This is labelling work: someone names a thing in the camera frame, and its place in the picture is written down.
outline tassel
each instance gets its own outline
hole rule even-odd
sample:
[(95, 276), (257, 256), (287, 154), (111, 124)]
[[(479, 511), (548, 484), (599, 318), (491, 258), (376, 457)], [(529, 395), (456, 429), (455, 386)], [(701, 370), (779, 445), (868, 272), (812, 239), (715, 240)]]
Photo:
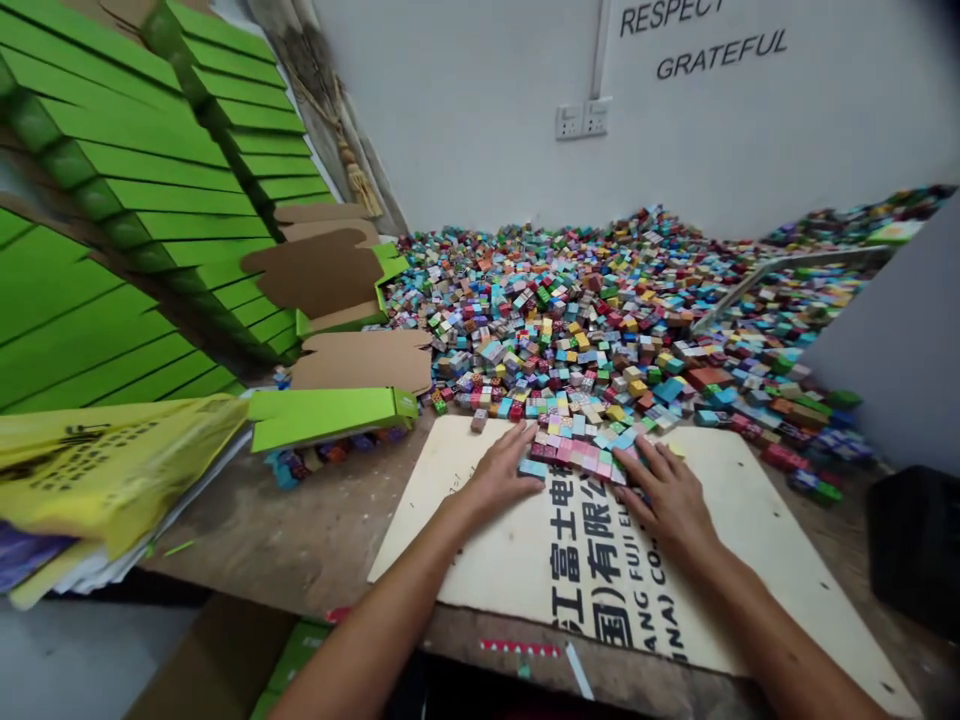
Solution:
[(340, 150), (340, 161), (347, 171), (347, 178), (350, 180), (350, 188), (353, 190), (354, 199), (367, 209), (371, 217), (380, 217), (383, 215), (383, 208), (380, 207), (376, 193), (370, 187), (370, 181), (363, 169), (357, 165), (357, 158), (343, 137), (337, 140), (337, 148)]

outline stack of green boxes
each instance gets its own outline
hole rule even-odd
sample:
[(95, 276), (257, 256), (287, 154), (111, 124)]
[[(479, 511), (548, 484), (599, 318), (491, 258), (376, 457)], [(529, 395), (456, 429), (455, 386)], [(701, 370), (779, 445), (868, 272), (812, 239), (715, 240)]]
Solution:
[(0, 414), (243, 392), (88, 253), (0, 210)]
[(197, 322), (291, 362), (293, 314), (240, 269), (274, 244), (170, 65), (55, 0), (0, 0), (0, 101), (29, 152)]
[(317, 648), (330, 634), (330, 626), (313, 620), (301, 620), (290, 633), (283, 648), (280, 661), (270, 675), (266, 690), (257, 701), (257, 707), (250, 716), (250, 720), (266, 720), (270, 710), (277, 704), (277, 700), (293, 681), (293, 678), (313, 657)]
[(172, 0), (157, 7), (140, 33), (173, 65), (187, 99), (271, 227), (276, 207), (336, 202), (311, 160), (306, 129), (262, 38)]

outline black object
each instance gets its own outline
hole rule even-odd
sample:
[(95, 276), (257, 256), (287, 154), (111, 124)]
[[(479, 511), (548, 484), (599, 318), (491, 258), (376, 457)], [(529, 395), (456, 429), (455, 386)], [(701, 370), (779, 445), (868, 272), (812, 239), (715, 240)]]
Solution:
[(914, 465), (867, 491), (870, 586), (882, 602), (960, 642), (960, 478)]

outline red and white tape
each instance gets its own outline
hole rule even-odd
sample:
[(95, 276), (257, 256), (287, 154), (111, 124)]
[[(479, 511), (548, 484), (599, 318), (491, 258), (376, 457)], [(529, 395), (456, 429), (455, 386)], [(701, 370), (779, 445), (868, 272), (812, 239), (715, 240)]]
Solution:
[(480, 649), (514, 653), (516, 655), (533, 655), (536, 657), (560, 657), (560, 655), (563, 654), (563, 650), (556, 645), (517, 643), (510, 640), (481, 640)]

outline forearm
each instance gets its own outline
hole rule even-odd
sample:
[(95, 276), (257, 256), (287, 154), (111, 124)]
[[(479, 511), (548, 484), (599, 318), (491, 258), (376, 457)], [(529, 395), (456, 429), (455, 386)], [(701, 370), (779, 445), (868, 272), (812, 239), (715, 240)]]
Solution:
[(779, 717), (887, 717), (730, 550), (719, 545), (692, 562), (692, 577)]
[(450, 563), (469, 537), (451, 496), (349, 617), (298, 673), (271, 714), (295, 718), (377, 715), (426, 629)]

